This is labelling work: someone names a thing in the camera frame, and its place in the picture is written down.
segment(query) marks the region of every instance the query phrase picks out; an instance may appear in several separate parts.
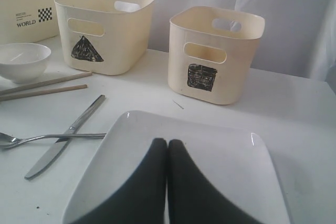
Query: black curved shape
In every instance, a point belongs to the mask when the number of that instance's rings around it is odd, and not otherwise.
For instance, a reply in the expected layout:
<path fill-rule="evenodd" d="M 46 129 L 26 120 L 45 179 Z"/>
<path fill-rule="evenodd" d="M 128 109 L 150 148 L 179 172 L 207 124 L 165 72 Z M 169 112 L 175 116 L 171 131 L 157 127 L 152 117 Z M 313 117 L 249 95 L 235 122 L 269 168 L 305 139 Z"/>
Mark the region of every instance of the black curved shape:
<path fill-rule="evenodd" d="M 130 178 L 110 198 L 73 224 L 162 224 L 166 160 L 166 141 L 154 139 Z"/>
<path fill-rule="evenodd" d="M 171 140 L 168 150 L 170 224 L 261 224 L 206 179 L 180 140 Z"/>

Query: black drawing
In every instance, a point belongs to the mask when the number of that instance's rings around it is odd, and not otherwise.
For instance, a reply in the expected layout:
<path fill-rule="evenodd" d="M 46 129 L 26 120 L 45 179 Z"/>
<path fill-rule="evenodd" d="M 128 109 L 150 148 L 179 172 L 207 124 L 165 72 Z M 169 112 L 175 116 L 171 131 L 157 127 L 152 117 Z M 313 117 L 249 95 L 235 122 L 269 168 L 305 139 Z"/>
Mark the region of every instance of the black drawing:
<path fill-rule="evenodd" d="M 88 60 L 94 62 L 104 61 L 85 36 L 81 36 L 80 40 L 75 44 L 71 52 L 71 57 L 78 60 Z"/>
<path fill-rule="evenodd" d="M 212 91 L 214 85 L 217 69 L 190 64 L 188 68 L 188 86 L 196 89 L 203 89 L 205 91 Z"/>
<path fill-rule="evenodd" d="M 51 7 L 50 8 L 43 8 L 38 10 L 38 21 L 44 22 L 52 20 L 52 12 Z"/>

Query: plastic bin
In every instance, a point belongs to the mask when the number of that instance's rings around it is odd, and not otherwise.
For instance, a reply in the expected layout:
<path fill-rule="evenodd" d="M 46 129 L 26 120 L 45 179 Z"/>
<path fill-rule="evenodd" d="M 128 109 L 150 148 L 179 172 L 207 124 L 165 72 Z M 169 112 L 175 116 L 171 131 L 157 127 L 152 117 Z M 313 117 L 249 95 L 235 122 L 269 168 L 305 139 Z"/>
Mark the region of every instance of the plastic bin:
<path fill-rule="evenodd" d="M 0 0 L 0 45 L 59 34 L 54 0 Z"/>
<path fill-rule="evenodd" d="M 213 26 L 216 19 L 241 25 L 239 31 Z M 213 7 L 193 7 L 170 20 L 168 84 L 175 92 L 215 104 L 241 96 L 259 40 L 262 17 Z"/>
<path fill-rule="evenodd" d="M 148 47 L 153 1 L 55 0 L 66 64 L 107 75 L 127 72 Z M 123 3 L 138 9 L 116 8 Z"/>

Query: tabletop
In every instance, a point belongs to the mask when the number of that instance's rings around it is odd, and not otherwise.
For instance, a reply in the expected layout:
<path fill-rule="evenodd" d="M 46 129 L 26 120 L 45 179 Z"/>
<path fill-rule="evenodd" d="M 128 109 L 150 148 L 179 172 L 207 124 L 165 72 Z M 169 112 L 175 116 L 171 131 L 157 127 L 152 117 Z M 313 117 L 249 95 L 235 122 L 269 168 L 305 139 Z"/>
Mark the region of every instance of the tabletop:
<path fill-rule="evenodd" d="M 36 82 L 81 72 L 64 63 L 59 37 L 40 43 L 52 55 Z M 130 110 L 250 130 L 269 149 L 292 223 L 334 223 L 336 97 L 327 83 L 251 69 L 241 99 L 221 106 L 174 93 L 167 84 L 167 65 L 168 53 L 148 50 L 120 76 L 93 74 L 50 86 L 87 84 L 87 89 L 2 102 L 0 132 L 15 137 L 63 133 L 101 94 L 107 100 L 78 133 L 107 132 Z M 11 87 L 15 85 L 0 79 L 0 90 Z M 24 180 L 54 141 L 0 151 L 2 224 L 61 223 L 101 140 L 73 140 L 48 170 Z"/>

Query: spoon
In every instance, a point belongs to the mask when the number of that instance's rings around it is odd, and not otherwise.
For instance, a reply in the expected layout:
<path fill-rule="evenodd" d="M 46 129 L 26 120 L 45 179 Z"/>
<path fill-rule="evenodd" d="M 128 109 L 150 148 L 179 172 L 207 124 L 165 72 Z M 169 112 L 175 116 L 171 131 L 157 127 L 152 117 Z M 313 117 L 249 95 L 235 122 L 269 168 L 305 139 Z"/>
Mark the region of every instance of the spoon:
<path fill-rule="evenodd" d="M 16 138 L 0 132 L 0 148 L 12 148 L 17 147 L 23 143 L 28 143 L 35 140 L 45 138 L 89 138 L 89 139 L 102 139 L 105 137 L 105 133 L 102 134 L 49 134 L 42 136 L 35 136 L 30 138 Z"/>

